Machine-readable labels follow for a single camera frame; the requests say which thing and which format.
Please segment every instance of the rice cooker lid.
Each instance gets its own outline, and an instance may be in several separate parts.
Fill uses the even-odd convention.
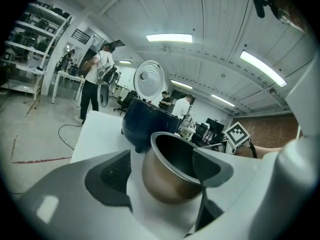
[[[140,98],[152,101],[164,91],[164,70],[158,62],[146,60],[137,67],[133,84]]]

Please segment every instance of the ceiling light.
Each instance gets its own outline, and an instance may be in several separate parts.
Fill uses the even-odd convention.
[[[186,42],[192,43],[191,34],[150,34],[146,38],[149,42],[155,41],[176,41],[176,42]]]
[[[284,87],[287,85],[287,82],[283,80],[281,76],[278,75],[271,67],[266,65],[264,62],[262,62],[258,58],[247,53],[246,51],[242,51],[240,58],[246,62],[249,62],[251,65],[255,66],[256,68],[260,69],[263,73],[265,73],[268,77],[270,77],[273,81],[275,81],[280,87]]]
[[[171,82],[174,83],[174,84],[176,84],[176,85],[179,85],[179,86],[183,86],[183,87],[185,87],[185,88],[192,89],[192,86],[186,85],[186,84],[184,84],[184,83],[182,83],[182,82],[177,82],[177,81],[175,81],[175,80],[171,80]]]
[[[124,64],[131,64],[131,61],[129,60],[119,60],[119,62]]]
[[[228,102],[228,101],[224,100],[223,98],[220,98],[220,97],[218,97],[218,96],[216,96],[216,95],[213,95],[213,94],[212,94],[211,96],[214,97],[214,98],[216,98],[216,99],[218,99],[218,100],[220,100],[220,101],[222,101],[222,102],[225,102],[225,103],[229,104],[229,105],[232,106],[232,107],[235,106],[235,105],[231,104],[230,102]]]

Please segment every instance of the metal pot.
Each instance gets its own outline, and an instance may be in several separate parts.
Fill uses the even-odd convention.
[[[197,146],[168,132],[151,135],[151,147],[143,159],[142,180],[155,199],[178,205],[201,194],[193,167],[194,148]]]

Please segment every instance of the sneaker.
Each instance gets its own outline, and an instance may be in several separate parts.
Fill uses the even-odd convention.
[[[82,122],[84,121],[84,120],[81,119],[80,116],[78,116],[78,115],[76,115],[76,116],[74,117],[74,119],[77,120],[77,121],[78,121],[79,123],[81,123],[81,124],[82,124]]]

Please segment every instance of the red line on floor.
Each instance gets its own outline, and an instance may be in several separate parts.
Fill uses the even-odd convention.
[[[13,162],[12,164],[37,164],[37,163],[52,162],[57,160],[69,159],[69,158],[71,158],[71,156],[55,158],[55,159],[36,160],[36,161],[17,161],[17,162]]]

